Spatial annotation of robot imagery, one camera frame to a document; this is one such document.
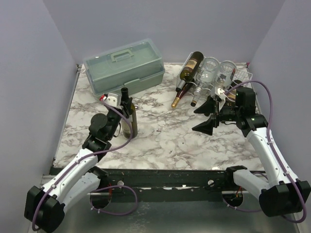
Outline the red wine bottle gold cap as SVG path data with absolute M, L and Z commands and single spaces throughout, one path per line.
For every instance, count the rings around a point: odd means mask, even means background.
M 181 80 L 181 81 L 178 83 L 178 85 L 177 85 L 177 87 L 176 87 L 176 89 L 175 89 L 175 91 L 177 92 L 177 94 L 176 94 L 176 96 L 175 96 L 175 98 L 174 98 L 174 100 L 173 100 L 173 102 L 172 102 L 172 104 L 171 104 L 171 107 L 172 107 L 173 109 L 176 108 L 176 106 L 177 106 L 177 104 L 179 103 L 179 101 L 180 101 L 180 100 L 182 99 L 182 97 L 192 88 L 192 86 L 193 86 L 193 82 L 187 83 L 187 82 L 185 82 L 184 80 Z

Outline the green wine bottle white label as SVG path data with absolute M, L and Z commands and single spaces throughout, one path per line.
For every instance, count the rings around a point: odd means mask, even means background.
M 128 124 L 124 119 L 121 120 L 121 128 L 123 135 L 128 139 L 130 136 L 135 138 L 138 134 L 138 123 L 136 108 L 132 102 L 133 98 L 129 97 L 129 92 L 127 87 L 121 89 L 121 105 L 123 106 L 124 116 Z

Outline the clear bottle silver cap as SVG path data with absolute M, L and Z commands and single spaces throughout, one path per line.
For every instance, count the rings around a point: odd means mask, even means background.
M 234 68 L 237 69 L 237 66 L 232 61 L 225 60 L 221 62 L 217 69 L 215 78 L 212 82 L 212 88 L 220 87 L 224 91 L 226 91 L 230 87 L 230 76 Z

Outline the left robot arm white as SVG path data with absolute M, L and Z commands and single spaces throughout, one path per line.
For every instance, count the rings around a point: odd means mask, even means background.
M 108 113 L 91 118 L 89 135 L 73 160 L 52 180 L 28 191 L 24 216 L 31 221 L 34 232 L 54 232 L 72 205 L 91 191 L 107 188 L 108 180 L 96 174 L 96 164 L 108 152 L 121 149 L 112 148 L 110 141 L 121 121 L 130 124 L 132 98 L 109 93 L 100 101 Z

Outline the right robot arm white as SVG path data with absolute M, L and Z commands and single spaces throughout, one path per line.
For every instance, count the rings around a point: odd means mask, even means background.
M 242 187 L 259 201 L 261 210 L 269 217 L 302 212 L 311 192 L 307 181 L 301 181 L 289 168 L 274 144 L 265 116 L 256 113 L 256 94 L 252 88 L 238 87 L 235 104 L 227 106 L 224 90 L 217 89 L 194 113 L 209 119 L 193 127 L 193 131 L 213 134 L 220 122 L 232 121 L 251 143 L 264 167 L 267 180 L 254 175 L 244 166 L 226 169 L 224 186 L 229 190 Z

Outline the clear bottle white cap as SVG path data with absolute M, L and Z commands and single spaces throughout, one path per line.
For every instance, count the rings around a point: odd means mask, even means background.
M 194 96 L 199 97 L 211 91 L 219 64 L 219 61 L 214 57 L 207 57 L 203 60 L 201 68 L 196 75 Z

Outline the green bottle cream label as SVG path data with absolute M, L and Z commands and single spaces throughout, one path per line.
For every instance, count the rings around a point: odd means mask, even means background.
M 232 84 L 232 82 L 233 82 L 235 73 L 236 73 L 236 68 L 234 68 L 234 69 L 232 70 L 232 73 L 231 73 L 231 76 L 230 76 L 230 84 Z

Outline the green plastic toolbox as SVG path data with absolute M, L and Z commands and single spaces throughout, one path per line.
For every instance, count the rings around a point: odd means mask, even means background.
M 93 95 L 129 94 L 162 83 L 165 74 L 162 55 L 151 39 L 143 39 L 87 57 L 83 60 Z

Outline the dark bottle tan label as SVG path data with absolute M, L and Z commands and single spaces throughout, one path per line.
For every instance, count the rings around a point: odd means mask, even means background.
M 192 81 L 203 59 L 204 55 L 201 52 L 195 51 L 192 53 L 192 55 L 189 57 L 188 61 L 180 72 L 180 81 L 175 89 L 176 92 L 181 91 L 186 83 Z

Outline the clear bottle black gold cap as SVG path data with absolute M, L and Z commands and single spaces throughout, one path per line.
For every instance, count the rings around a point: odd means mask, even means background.
M 191 107 L 195 107 L 198 103 L 199 100 L 205 100 L 206 99 L 206 94 L 205 93 L 198 93 L 198 92 L 195 92 L 193 94 L 193 98 L 192 98 L 192 101 L 190 103 Z

